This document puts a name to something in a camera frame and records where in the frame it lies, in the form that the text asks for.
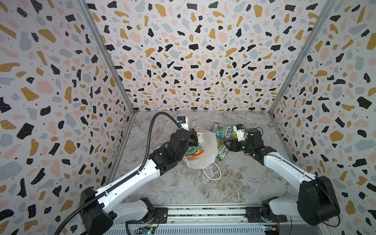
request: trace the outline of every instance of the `robotic arm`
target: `robotic arm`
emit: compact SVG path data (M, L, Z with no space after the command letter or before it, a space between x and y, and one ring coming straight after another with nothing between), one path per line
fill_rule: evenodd
M87 234L101 235L116 223L130 220L148 223L153 218L155 209L147 198L133 203L119 204L145 183L175 167L183 159L189 147L199 144L196 131L188 130L188 118L178 117L178 122L183 128L171 134L170 141L150 154L145 163L96 191L89 187L81 193L79 214ZM229 150L249 154L260 164L285 178L299 192L297 202L275 197L263 201L261 208L263 218L290 215L302 217L308 224L314 226L339 214L340 208L328 178L324 176L317 178L285 160L273 148L264 146L258 129L250 128L243 133L245 138L230 139L225 143Z

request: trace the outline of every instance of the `terrazzo wallpaper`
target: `terrazzo wallpaper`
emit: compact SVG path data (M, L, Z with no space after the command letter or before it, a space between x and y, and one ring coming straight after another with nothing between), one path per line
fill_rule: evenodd
M336 233L371 235L376 1L337 2L272 116L296 163L333 182L341 208Z
M0 233L53 234L107 183L129 114L74 1L0 7Z
M87 0L135 110L266 110L325 0Z

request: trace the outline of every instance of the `terrazzo patterned wall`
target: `terrazzo patterned wall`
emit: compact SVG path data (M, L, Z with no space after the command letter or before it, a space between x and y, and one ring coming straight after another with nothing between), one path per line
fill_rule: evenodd
M107 183L129 114L74 1L0 7L0 233L53 234Z
M266 110L326 1L87 0L135 110Z
M299 166L331 179L337 234L376 233L376 1L337 1L273 117Z

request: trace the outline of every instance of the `ventilated metal panel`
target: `ventilated metal panel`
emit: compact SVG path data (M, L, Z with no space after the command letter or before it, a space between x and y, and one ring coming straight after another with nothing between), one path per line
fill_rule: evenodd
M142 234L139 227L129 226L131 235ZM105 234L127 234L125 227L113 227ZM154 234L231 234L231 235L264 235L262 225L218 225L218 226L160 226Z

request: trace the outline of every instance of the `gray marble surface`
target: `gray marble surface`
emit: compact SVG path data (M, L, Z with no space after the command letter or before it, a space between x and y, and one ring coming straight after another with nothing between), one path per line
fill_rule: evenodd
M139 111L136 113L125 151L119 161L115 178L141 164L145 155L145 146L150 121L157 111ZM246 128L261 127L264 144L286 156L267 112L242 111L168 111L177 116L189 117L189 128L201 126L211 130L214 122L227 125L242 123ZM166 141L176 130L176 125L164 115L154 123L150 153ZM190 169L183 161L154 179L124 200L134 202L148 197L153 204L197 204L197 203L260 203L273 196L295 198L296 190L273 170L244 155L243 152L229 152L222 161L215 161L222 172L218 181L208 179L202 170ZM213 179L219 177L218 168L212 164L206 173Z

